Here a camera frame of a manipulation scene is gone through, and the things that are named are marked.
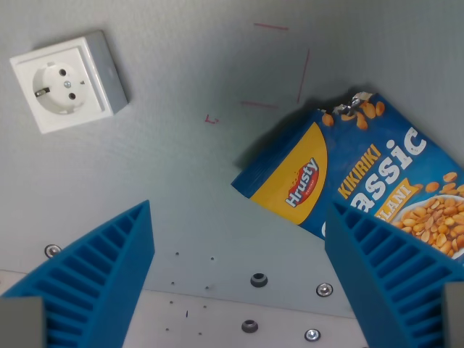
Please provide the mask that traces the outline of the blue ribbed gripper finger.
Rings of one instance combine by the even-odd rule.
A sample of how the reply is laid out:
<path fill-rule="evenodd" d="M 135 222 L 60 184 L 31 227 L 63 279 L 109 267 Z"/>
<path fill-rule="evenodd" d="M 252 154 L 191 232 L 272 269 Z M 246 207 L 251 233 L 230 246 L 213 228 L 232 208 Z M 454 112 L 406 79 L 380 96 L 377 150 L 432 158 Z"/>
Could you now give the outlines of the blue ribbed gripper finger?
<path fill-rule="evenodd" d="M 444 287 L 463 266 L 345 203 L 328 206 L 325 251 L 368 347 L 445 347 Z"/>
<path fill-rule="evenodd" d="M 47 347 L 122 347 L 154 254 L 144 201 L 71 243 L 3 296 L 43 300 Z"/>

